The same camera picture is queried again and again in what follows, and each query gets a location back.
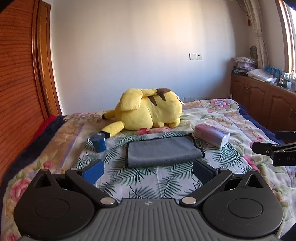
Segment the bottles on cabinet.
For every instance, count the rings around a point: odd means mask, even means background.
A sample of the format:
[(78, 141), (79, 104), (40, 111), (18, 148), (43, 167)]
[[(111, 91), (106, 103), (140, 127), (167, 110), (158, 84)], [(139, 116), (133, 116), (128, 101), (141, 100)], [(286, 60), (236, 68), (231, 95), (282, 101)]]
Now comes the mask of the bottles on cabinet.
[(295, 92), (295, 71), (287, 73), (269, 66), (265, 66), (264, 71), (272, 76), (268, 82)]

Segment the wooden slatted wardrobe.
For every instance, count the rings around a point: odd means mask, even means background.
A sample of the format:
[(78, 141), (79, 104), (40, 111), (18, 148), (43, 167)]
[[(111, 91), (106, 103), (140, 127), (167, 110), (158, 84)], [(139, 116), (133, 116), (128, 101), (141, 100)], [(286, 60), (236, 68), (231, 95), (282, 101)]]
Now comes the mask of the wooden slatted wardrobe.
[(1, 12), (1, 175), (48, 114), (39, 83), (39, 1), (12, 1)]

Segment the white wall switch socket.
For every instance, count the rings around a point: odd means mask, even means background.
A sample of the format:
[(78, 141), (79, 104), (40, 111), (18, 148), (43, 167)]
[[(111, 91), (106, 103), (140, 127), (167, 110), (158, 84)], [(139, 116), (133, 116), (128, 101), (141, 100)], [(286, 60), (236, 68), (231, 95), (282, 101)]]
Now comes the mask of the white wall switch socket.
[(190, 53), (189, 54), (189, 58), (190, 58), (190, 60), (198, 60), (198, 61), (201, 61), (202, 60), (202, 55), (201, 54)]

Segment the floral bed quilt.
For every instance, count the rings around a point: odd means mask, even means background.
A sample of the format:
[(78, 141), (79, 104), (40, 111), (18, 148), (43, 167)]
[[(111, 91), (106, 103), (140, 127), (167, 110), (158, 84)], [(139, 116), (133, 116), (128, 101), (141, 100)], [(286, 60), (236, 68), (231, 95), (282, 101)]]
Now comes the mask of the floral bed quilt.
[[(109, 124), (102, 119), (102, 112), (76, 113), (64, 117), (66, 121), (46, 145), (37, 159), (20, 170), (7, 185), (1, 185), (1, 240), (18, 240), (20, 233), (13, 218), (14, 208), (31, 180), (41, 168), (52, 173), (64, 173), (75, 167), (86, 140)], [(156, 128), (130, 131), (135, 135), (177, 132), (192, 133), (194, 127), (205, 123), (227, 130), (230, 136), (241, 134), (250, 144), (274, 143), (274, 134), (265, 129), (231, 99), (201, 100), (184, 104), (181, 123), (177, 128)], [(260, 171), (263, 178), (279, 199), (283, 211), (283, 224), (278, 235), (283, 236), (295, 224), (295, 167), (274, 167), (268, 156), (255, 154), (247, 157), (250, 169)]]

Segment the yellow Pikachu plush toy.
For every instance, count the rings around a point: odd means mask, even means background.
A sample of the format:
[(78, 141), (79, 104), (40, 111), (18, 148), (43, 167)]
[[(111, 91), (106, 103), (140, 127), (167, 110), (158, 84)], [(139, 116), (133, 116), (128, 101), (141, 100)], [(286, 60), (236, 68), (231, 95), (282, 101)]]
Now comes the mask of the yellow Pikachu plush toy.
[(138, 131), (142, 128), (175, 128), (180, 124), (182, 102), (168, 88), (126, 90), (115, 109), (103, 114), (104, 120), (115, 119), (100, 132), (107, 138), (122, 130)]

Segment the purple and grey towel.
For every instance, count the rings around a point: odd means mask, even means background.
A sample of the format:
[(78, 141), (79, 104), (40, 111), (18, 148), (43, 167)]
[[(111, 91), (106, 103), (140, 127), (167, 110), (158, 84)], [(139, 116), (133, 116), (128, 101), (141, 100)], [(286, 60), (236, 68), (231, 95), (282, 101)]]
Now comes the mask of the purple and grey towel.
[(170, 166), (192, 162), (204, 156), (204, 151), (189, 134), (130, 142), (126, 148), (125, 164), (128, 168)]

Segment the blue cylindrical cup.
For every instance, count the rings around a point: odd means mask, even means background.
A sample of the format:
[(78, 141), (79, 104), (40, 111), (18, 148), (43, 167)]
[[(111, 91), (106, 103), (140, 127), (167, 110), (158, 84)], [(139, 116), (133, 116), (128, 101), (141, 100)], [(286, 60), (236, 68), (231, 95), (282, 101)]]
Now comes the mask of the blue cylindrical cup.
[(101, 153), (106, 150), (105, 138), (106, 135), (101, 132), (95, 133), (90, 137), (93, 147), (97, 153)]

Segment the red and dark blanket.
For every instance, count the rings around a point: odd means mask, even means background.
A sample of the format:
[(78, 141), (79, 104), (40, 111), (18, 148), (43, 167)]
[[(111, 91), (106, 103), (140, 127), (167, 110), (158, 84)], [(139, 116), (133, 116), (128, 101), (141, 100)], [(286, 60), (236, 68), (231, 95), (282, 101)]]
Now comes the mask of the red and dark blanket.
[(55, 136), (58, 129), (66, 122), (64, 117), (63, 115), (51, 115), (40, 125), (33, 139), (29, 142), (28, 147), (17, 156), (15, 161), (10, 164), (8, 170), (4, 173), (1, 185), (7, 185), (8, 181), (20, 170), (37, 159), (46, 145), (48, 145), (50, 140)]

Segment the wooden low cabinet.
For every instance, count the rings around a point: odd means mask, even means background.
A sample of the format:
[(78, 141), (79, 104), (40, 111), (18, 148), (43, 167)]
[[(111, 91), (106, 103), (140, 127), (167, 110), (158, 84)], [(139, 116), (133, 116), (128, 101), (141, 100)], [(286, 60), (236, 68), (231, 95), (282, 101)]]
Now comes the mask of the wooden low cabinet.
[(231, 74), (230, 96), (272, 133), (295, 130), (295, 93), (269, 82)]

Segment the white power strip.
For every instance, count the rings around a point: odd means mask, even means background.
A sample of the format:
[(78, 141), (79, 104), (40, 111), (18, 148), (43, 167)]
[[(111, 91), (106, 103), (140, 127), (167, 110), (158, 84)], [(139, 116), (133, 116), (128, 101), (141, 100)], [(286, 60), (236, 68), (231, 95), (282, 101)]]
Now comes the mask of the white power strip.
[(184, 97), (183, 98), (183, 102), (187, 103), (187, 102), (193, 102), (193, 101), (198, 101), (198, 100), (207, 100), (210, 99), (210, 97), (206, 96), (206, 97)]

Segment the beige curtain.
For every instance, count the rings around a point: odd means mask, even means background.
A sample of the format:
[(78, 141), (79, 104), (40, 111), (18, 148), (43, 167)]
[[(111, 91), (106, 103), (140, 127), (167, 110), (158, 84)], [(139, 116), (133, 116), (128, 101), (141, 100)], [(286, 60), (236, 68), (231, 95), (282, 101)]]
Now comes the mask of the beige curtain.
[(269, 65), (267, 46), (263, 36), (263, 20), (261, 14), (261, 7), (258, 0), (244, 0), (237, 1), (238, 4), (242, 4), (242, 10), (247, 14), (248, 19), (251, 22), (255, 35), (255, 42), (258, 56), (258, 67), (264, 69)]

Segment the stack of folded linens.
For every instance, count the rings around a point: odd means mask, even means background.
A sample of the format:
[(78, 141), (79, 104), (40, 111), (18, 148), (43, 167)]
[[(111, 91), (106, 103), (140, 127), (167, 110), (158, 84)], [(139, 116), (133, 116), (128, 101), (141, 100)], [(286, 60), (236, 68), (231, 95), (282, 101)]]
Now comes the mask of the stack of folded linens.
[(247, 58), (243, 56), (234, 57), (234, 66), (232, 69), (232, 74), (247, 76), (247, 73), (251, 70), (257, 69), (258, 61), (252, 58)]

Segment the white plastic bag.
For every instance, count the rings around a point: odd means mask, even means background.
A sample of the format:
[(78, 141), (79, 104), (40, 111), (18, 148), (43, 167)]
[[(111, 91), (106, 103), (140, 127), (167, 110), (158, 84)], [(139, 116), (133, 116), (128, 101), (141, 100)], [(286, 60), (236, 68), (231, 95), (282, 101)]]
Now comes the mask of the white plastic bag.
[(276, 82), (277, 78), (262, 69), (254, 69), (247, 72), (248, 77), (262, 82)]

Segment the purple tissue pack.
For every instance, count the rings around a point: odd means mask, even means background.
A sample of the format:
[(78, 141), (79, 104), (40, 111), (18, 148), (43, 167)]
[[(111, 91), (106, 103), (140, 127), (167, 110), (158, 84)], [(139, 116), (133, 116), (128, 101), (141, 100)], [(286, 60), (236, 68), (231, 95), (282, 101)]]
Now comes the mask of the purple tissue pack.
[(218, 127), (203, 123), (195, 126), (194, 136), (221, 149), (228, 143), (230, 133)]

